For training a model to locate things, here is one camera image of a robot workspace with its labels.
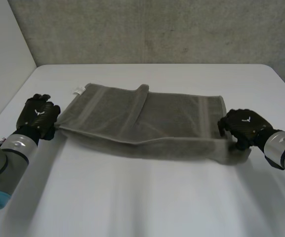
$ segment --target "robotic hand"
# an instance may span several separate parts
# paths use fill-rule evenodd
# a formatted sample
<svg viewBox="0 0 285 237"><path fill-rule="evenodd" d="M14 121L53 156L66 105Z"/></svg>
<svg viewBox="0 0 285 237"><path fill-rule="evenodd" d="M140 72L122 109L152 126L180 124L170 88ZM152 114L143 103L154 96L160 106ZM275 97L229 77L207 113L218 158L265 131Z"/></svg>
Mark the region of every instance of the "robotic hand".
<svg viewBox="0 0 285 237"><path fill-rule="evenodd" d="M17 130L0 147L0 209L11 198L37 150L39 139L54 137L60 107L48 99L49 95L39 94L28 99L18 118Z"/></svg>
<svg viewBox="0 0 285 237"><path fill-rule="evenodd" d="M285 132L275 130L264 118L251 110L230 110L218 122L221 136L225 130L238 139L236 148L245 150L257 146L268 163L277 169L285 169Z"/></svg>

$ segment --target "towel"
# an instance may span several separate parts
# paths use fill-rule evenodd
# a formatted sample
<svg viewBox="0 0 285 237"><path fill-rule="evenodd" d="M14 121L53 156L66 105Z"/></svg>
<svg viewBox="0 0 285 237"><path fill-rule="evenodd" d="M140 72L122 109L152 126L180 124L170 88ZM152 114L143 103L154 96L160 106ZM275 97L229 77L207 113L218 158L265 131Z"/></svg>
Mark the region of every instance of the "towel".
<svg viewBox="0 0 285 237"><path fill-rule="evenodd" d="M221 96L154 93L148 85L125 90L88 84L58 118L56 127L93 150L128 158L211 159L245 162L250 150L232 149L217 122L226 115Z"/></svg>

